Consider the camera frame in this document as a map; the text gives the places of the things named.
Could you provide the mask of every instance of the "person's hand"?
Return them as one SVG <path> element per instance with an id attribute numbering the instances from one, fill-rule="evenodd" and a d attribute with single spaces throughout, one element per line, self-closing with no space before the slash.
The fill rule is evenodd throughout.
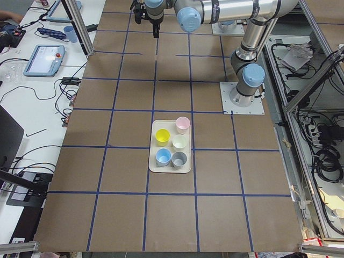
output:
<path id="1" fill-rule="evenodd" d="M 20 15 L 20 14 L 18 14 L 18 13 L 13 13 L 13 14 L 11 15 L 11 18 L 12 18 L 12 20 L 14 20 L 16 23 L 19 24 L 19 23 L 22 22 L 24 16 L 22 16 L 22 15 Z"/>

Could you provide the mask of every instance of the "white desk surface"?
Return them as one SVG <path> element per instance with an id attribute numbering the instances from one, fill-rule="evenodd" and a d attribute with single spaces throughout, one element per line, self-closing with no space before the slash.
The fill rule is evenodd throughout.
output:
<path id="1" fill-rule="evenodd" d="M 83 17 L 85 25 L 98 24 L 101 18 L 102 10 L 105 4 L 105 0 L 81 0 L 82 8 L 81 15 Z M 36 2 L 33 2 L 32 7 L 39 6 Z M 31 21 L 37 20 L 41 15 L 42 10 L 29 10 L 21 25 L 27 24 Z M 52 23 L 49 21 L 42 21 L 45 28 L 52 30 L 63 31 L 63 28 L 69 24 L 66 23 Z M 54 82 L 62 77 L 72 76 L 86 61 L 86 57 L 81 49 L 79 43 L 63 42 L 54 38 L 40 38 L 35 35 L 34 32 L 41 24 L 36 23 L 26 28 L 26 34 L 23 37 L 17 48 L 11 48 L 7 53 L 0 54 L 0 62 L 8 58 L 23 58 L 29 59 L 36 45 L 64 45 L 66 48 L 66 55 L 63 59 L 62 65 L 58 73 L 54 77 L 25 77 L 20 84 L 7 82 L 4 79 L 4 74 L 9 68 L 9 65 L 14 62 L 8 62 L 0 67 L 0 80 L 4 81 L 0 87 L 0 99 L 9 90 L 19 86 L 27 86 L 35 88 L 37 95 L 40 98 L 48 98 L 54 95 Z M 93 42 L 96 32 L 90 32 L 90 38 Z M 84 68 L 82 68 L 75 76 L 82 78 Z M 63 138 L 66 133 L 66 129 L 63 128 L 61 115 L 56 114 L 55 102 L 61 93 L 58 83 L 56 84 L 57 94 L 53 99 L 47 101 L 39 101 L 36 99 L 34 92 L 30 89 L 16 89 L 14 92 L 9 93 L 0 103 L 8 113 L 10 113 L 14 119 L 25 130 L 24 139 L 21 143 L 18 155 L 22 155 L 27 151 L 34 148 L 45 145 L 62 145 Z M 62 96 L 59 100 L 60 110 L 67 108 L 69 101 Z M 46 129 L 43 132 L 35 134 L 30 137 L 26 137 L 25 134 L 32 134 L 37 131 Z M 35 151 L 28 155 L 27 160 L 22 160 L 18 166 L 28 166 L 36 162 L 50 162 L 56 164 L 60 149 L 56 147 L 48 147 Z M 37 172 L 46 172 L 46 170 L 35 169 Z M 0 195 L 0 244 L 9 243 L 13 234 L 14 228 L 18 222 L 18 219 L 22 213 L 22 207 L 8 206 L 6 201 L 9 194 L 2 193 Z"/>

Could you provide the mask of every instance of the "gray cup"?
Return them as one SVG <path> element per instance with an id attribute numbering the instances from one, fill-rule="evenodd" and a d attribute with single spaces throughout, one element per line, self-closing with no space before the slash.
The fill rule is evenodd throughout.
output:
<path id="1" fill-rule="evenodd" d="M 188 157 L 183 152 L 176 152 L 172 155 L 172 163 L 176 169 L 181 169 L 187 162 Z"/>
<path id="2" fill-rule="evenodd" d="M 77 42 L 77 36 L 76 36 L 73 26 L 66 26 L 63 28 L 63 31 L 66 34 L 67 39 L 70 40 L 70 42 L 72 43 Z"/>

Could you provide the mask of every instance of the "device screen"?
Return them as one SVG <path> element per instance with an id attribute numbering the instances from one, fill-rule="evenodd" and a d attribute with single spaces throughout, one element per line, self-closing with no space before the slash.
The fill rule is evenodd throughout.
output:
<path id="1" fill-rule="evenodd" d="M 58 50 L 59 47 L 39 47 L 27 71 L 29 73 L 49 72 L 52 63 L 55 62 L 56 53 L 58 52 Z"/>
<path id="2" fill-rule="evenodd" d="M 63 7 L 61 1 L 58 2 L 57 7 L 55 8 L 54 12 L 51 14 L 52 18 L 63 18 L 68 19 L 68 15 Z"/>

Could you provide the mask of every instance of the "person's arm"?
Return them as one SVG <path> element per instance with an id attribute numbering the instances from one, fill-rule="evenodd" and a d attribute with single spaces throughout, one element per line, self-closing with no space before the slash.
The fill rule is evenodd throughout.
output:
<path id="1" fill-rule="evenodd" d="M 23 16 L 18 13 L 0 10 L 0 20 L 9 20 L 9 19 L 12 19 L 16 23 L 19 24 L 22 21 Z"/>

